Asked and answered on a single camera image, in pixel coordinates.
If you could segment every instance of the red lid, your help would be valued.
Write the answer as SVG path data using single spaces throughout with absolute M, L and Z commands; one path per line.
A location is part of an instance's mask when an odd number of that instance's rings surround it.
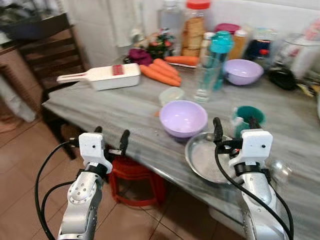
M 269 53 L 269 50 L 267 50 L 267 49 L 260 49 L 259 53 L 260 53 L 261 55 L 267 55 L 267 54 Z
M 236 25 L 236 24 L 220 23 L 215 27 L 214 32 L 216 33 L 219 31 L 228 31 L 229 33 L 231 33 L 233 35 L 239 29 L 240 29 L 240 26 Z
M 210 7 L 210 0 L 187 0 L 186 7 L 188 9 L 208 9 Z

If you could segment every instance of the jar with red lid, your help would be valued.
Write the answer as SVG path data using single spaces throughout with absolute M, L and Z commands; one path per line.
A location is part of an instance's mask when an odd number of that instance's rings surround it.
M 182 33 L 182 56 L 198 57 L 204 37 L 205 18 L 211 0 L 187 0 Z

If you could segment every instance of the red cap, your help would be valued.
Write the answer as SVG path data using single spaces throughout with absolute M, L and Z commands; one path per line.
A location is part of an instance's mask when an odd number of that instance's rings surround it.
M 186 7 L 188 9 L 208 9 L 210 7 L 210 0 L 187 0 Z
M 267 54 L 269 53 L 269 50 L 267 50 L 267 49 L 260 49 L 259 53 L 260 53 L 261 55 L 267 55 Z

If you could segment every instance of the metal bowl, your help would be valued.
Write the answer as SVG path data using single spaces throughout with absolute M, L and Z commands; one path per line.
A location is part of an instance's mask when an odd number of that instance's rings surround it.
M 192 137 L 185 146 L 185 159 L 190 168 L 200 177 L 213 183 L 227 184 L 228 180 L 223 176 L 216 164 L 216 145 L 213 139 L 213 132 L 202 132 Z M 231 140 L 231 138 L 223 136 L 223 141 L 225 140 Z M 225 172 L 234 179 L 236 173 L 233 168 L 229 167 L 229 155 L 219 154 L 219 160 Z

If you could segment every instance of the black cable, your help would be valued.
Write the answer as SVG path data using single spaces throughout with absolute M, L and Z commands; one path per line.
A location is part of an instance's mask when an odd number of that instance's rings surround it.
M 214 150 L 214 157 L 215 157 L 215 162 L 220 170 L 220 172 L 223 174 L 223 176 L 232 184 L 234 185 L 237 189 L 240 191 L 244 192 L 247 194 L 249 197 L 251 197 L 253 200 L 255 200 L 258 204 L 260 204 L 262 207 L 264 207 L 278 222 L 279 224 L 283 227 L 285 233 L 288 235 L 290 240 L 294 239 L 294 236 L 292 235 L 293 229 L 288 229 L 287 225 L 284 223 L 284 221 L 267 205 L 265 204 L 262 200 L 260 200 L 256 195 L 252 194 L 250 191 L 245 189 L 243 186 L 239 185 L 236 183 L 223 169 L 223 167 L 220 164 L 219 161 L 219 156 L 218 156 L 218 150 L 219 148 L 223 146 L 223 143 L 217 144 Z
M 290 233 L 291 233 L 291 236 L 293 237 L 294 236 L 294 219 L 292 217 L 292 214 L 291 214 L 291 211 L 287 205 L 287 203 L 285 202 L 285 200 L 283 200 L 283 198 L 277 193 L 277 191 L 275 190 L 275 188 L 270 184 L 270 186 L 272 187 L 272 189 L 274 190 L 275 192 L 275 195 L 276 197 L 279 199 L 279 201 L 282 203 L 285 211 L 286 211 L 286 214 L 288 215 L 288 219 L 289 219 L 289 228 L 290 228 Z
M 52 188 L 50 188 L 50 190 L 44 195 L 44 198 L 43 198 L 42 204 L 41 204 L 41 214 L 42 214 L 42 218 L 43 218 L 44 221 L 46 221 L 45 209 L 46 209 L 46 202 L 47 202 L 47 199 L 48 199 L 49 195 L 50 195 L 54 190 L 56 190 L 57 188 L 60 188 L 60 187 L 66 186 L 66 185 L 73 184 L 74 182 L 75 182 L 75 181 L 67 181 L 67 182 L 60 183 L 60 184 L 58 184 L 58 185 L 55 185 L 55 186 L 53 186 Z
M 40 203 L 39 203 L 39 179 L 40 179 L 40 175 L 44 169 L 44 167 L 46 166 L 47 162 L 49 161 L 49 159 L 52 157 L 52 155 L 58 151 L 61 147 L 63 147 L 64 145 L 69 144 L 69 141 L 63 142 L 60 145 L 58 145 L 52 152 L 50 152 L 50 154 L 46 157 L 46 159 L 44 160 L 42 166 L 39 169 L 39 172 L 36 176 L 35 179 L 35 186 L 34 186 L 34 200 L 35 200 L 35 208 L 36 208 L 36 213 L 38 215 L 39 221 L 41 223 L 41 226 L 44 230 L 44 233 L 46 234 L 46 236 L 48 237 L 49 240 L 55 240 L 54 236 L 52 235 L 52 233 L 49 230 L 49 227 L 46 223 L 46 221 L 43 219 L 42 216 L 42 212 L 40 209 Z

